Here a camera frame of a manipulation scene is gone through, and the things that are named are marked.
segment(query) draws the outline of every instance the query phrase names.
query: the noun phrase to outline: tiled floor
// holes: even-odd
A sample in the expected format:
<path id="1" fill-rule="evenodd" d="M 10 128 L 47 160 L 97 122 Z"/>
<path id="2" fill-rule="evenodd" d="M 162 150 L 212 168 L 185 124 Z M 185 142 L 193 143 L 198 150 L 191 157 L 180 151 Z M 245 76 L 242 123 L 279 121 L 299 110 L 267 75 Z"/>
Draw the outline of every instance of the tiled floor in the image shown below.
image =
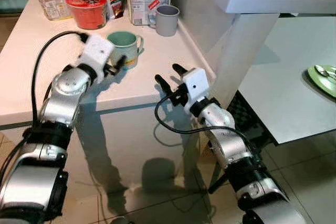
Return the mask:
<path id="1" fill-rule="evenodd" d="M 16 20 L 0 18 L 0 50 Z M 11 141 L 0 133 L 0 164 L 13 147 Z M 278 147 L 269 145 L 262 156 L 271 174 L 307 224 L 336 223 L 336 132 Z M 215 168 L 215 160 L 209 149 L 202 153 L 197 167 L 191 177 L 153 185 L 156 190 L 135 187 L 124 194 L 107 196 L 102 193 L 80 200 L 67 194 L 64 215 L 52 223 L 241 223 L 244 213 L 237 207 L 229 183 L 212 195 L 184 188 L 185 184 L 190 183 L 197 183 L 199 188 L 209 186 Z"/>

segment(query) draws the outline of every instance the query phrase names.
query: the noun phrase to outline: white table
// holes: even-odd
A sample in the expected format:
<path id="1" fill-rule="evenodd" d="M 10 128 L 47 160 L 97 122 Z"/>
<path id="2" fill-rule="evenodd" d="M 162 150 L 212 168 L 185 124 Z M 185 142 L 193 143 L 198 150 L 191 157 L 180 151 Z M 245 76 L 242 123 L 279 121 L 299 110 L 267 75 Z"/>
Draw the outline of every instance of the white table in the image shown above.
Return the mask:
<path id="1" fill-rule="evenodd" d="M 303 74 L 315 64 L 336 65 L 335 21 L 278 19 L 239 87 L 279 144 L 336 129 L 335 99 Z"/>

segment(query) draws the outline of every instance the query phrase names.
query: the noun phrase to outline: green plate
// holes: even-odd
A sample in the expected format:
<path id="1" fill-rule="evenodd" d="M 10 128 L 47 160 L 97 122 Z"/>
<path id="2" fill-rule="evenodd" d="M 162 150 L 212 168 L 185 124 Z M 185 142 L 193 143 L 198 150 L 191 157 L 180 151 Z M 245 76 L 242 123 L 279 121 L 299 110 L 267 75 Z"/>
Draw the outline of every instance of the green plate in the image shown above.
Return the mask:
<path id="1" fill-rule="evenodd" d="M 321 65 L 330 75 L 336 77 L 336 66 Z M 308 74 L 313 82 L 324 92 L 336 98 L 336 80 L 319 74 L 314 66 L 308 68 Z"/>

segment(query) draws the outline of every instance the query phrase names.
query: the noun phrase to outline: spoon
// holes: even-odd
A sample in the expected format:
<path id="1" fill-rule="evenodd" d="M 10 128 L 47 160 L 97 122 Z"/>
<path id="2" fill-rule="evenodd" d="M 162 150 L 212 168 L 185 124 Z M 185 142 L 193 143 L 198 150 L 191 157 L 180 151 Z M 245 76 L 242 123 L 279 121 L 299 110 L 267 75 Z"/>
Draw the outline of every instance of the spoon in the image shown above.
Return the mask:
<path id="1" fill-rule="evenodd" d="M 336 80 L 336 78 L 332 75 L 330 75 L 322 66 L 315 65 L 315 70 L 324 77 L 331 77 L 332 79 Z"/>

